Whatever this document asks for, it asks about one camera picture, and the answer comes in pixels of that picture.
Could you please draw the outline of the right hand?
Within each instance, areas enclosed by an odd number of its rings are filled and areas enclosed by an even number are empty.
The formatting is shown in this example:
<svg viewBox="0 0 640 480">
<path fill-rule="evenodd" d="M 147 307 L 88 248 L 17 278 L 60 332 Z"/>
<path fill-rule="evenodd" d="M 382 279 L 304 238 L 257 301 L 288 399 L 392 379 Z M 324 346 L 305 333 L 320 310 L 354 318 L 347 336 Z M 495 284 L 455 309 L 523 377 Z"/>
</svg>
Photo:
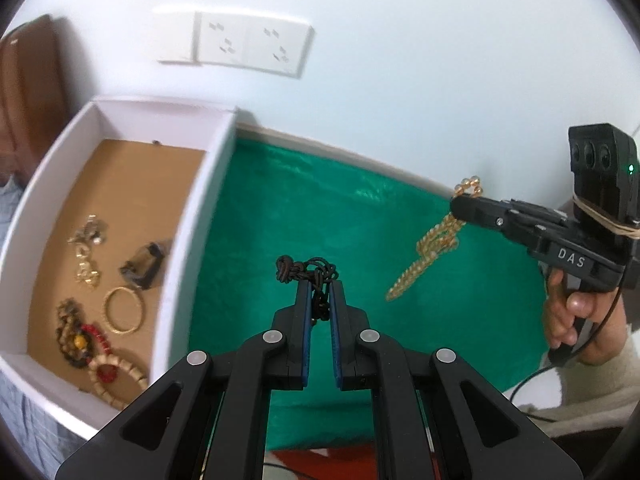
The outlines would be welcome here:
<svg viewBox="0 0 640 480">
<path fill-rule="evenodd" d="M 584 318 L 602 330 L 579 353 L 578 361 L 585 365 L 600 366 L 611 361 L 625 347 L 628 330 L 623 297 L 618 293 L 572 292 L 567 295 L 562 270 L 552 269 L 547 278 L 547 299 L 544 302 L 544 336 L 551 349 L 561 344 L 574 346 L 578 333 L 574 326 Z"/>
</svg>

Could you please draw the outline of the cream sleeve forearm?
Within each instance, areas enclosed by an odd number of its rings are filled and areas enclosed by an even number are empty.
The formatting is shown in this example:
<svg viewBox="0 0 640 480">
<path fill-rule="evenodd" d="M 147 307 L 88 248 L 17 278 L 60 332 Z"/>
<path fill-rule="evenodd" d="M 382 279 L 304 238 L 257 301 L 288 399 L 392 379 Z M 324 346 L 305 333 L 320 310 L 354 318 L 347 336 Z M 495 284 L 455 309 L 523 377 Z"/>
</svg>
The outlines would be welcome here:
<svg viewBox="0 0 640 480">
<path fill-rule="evenodd" d="M 538 410 L 524 404 L 520 410 L 534 415 L 534 423 L 550 438 L 602 429 L 620 429 L 639 402 L 639 356 L 634 337 L 627 338 L 620 354 L 599 365 L 572 364 L 559 372 L 561 403 Z"/>
</svg>

